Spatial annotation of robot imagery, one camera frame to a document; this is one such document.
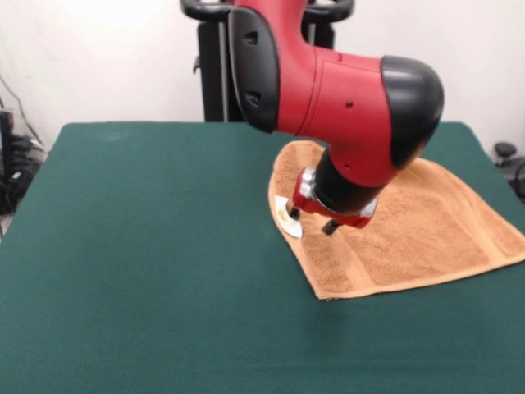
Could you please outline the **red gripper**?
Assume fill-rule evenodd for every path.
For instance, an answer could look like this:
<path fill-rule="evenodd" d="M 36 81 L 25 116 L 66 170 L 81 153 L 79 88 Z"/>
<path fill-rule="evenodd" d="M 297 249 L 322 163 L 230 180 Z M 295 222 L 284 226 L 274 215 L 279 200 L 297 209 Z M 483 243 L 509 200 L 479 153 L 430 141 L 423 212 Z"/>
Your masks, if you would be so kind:
<path fill-rule="evenodd" d="M 331 236 L 341 226 L 363 228 L 372 219 L 374 215 L 374 200 L 356 214 L 343 215 L 342 213 L 332 212 L 322 205 L 314 194 L 314 186 L 314 169 L 306 167 L 299 174 L 294 187 L 292 207 L 288 209 L 288 214 L 291 218 L 299 218 L 300 211 L 316 213 L 329 218 L 328 222 L 322 227 L 322 232 L 328 236 Z"/>

